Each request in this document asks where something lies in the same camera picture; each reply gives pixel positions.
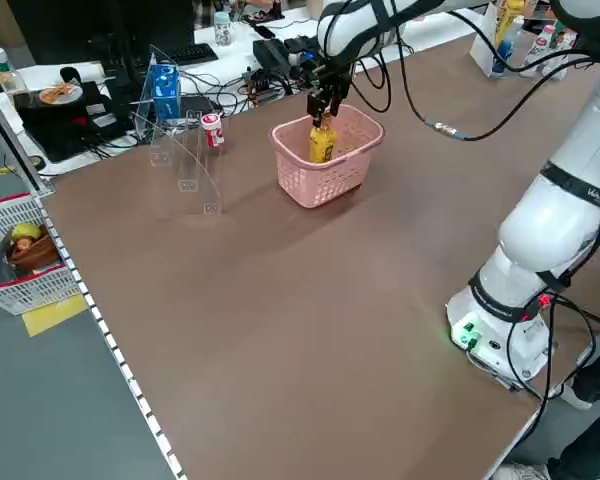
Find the jeans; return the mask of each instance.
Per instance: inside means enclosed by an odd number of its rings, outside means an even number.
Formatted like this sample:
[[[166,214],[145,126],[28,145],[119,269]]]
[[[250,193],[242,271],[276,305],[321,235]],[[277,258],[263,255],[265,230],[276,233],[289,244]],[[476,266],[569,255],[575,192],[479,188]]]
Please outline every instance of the jeans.
[[[600,400],[600,357],[575,378],[573,390],[586,402]],[[600,478],[600,418],[571,445],[560,459],[549,460],[551,480],[595,480]]]

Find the blue carton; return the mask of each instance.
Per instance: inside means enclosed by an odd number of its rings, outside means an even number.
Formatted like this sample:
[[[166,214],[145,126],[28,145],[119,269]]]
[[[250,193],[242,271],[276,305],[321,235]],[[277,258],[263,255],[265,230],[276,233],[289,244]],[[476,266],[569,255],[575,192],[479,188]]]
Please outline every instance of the blue carton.
[[[151,66],[151,97],[158,120],[180,118],[180,73],[175,65]]]

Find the brown table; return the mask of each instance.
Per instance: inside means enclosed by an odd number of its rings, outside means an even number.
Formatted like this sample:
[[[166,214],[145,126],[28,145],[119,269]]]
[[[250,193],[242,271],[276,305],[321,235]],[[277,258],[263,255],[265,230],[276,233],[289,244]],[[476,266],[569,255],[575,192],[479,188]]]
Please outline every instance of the brown table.
[[[407,69],[420,109],[478,133],[530,83],[486,81],[469,45]],[[304,113],[302,96],[232,119],[222,216],[189,215],[142,149],[44,199],[191,479],[475,480],[537,408],[466,361],[444,304],[492,253],[596,74],[571,73],[501,133],[463,144],[418,123],[390,70],[368,178],[322,208],[278,188],[267,140]],[[600,314],[600,253],[569,295]],[[588,337],[561,311],[557,340],[564,376]]]

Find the keyboard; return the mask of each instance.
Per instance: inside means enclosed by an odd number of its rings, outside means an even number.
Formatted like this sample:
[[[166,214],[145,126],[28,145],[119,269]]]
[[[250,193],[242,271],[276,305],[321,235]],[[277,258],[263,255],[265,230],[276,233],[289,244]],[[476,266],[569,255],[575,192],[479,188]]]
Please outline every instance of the keyboard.
[[[218,59],[218,56],[211,49],[208,43],[185,45],[165,53],[178,65],[212,62],[213,60]]]
[[[212,62],[218,59],[218,56],[211,49],[208,43],[197,43],[195,45],[184,45],[164,52],[171,60],[178,65],[193,65],[196,63]],[[134,58],[133,68],[138,72],[144,73],[147,70],[146,58]]]

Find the white basket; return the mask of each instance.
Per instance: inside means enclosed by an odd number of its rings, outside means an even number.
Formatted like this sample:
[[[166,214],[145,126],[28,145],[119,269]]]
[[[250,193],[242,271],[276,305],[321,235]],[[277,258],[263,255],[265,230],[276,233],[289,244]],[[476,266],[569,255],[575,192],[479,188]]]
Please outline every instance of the white basket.
[[[0,200],[0,241],[18,223],[42,225],[45,220],[31,195]],[[64,265],[0,284],[0,307],[13,315],[35,310],[80,293],[71,271]]]

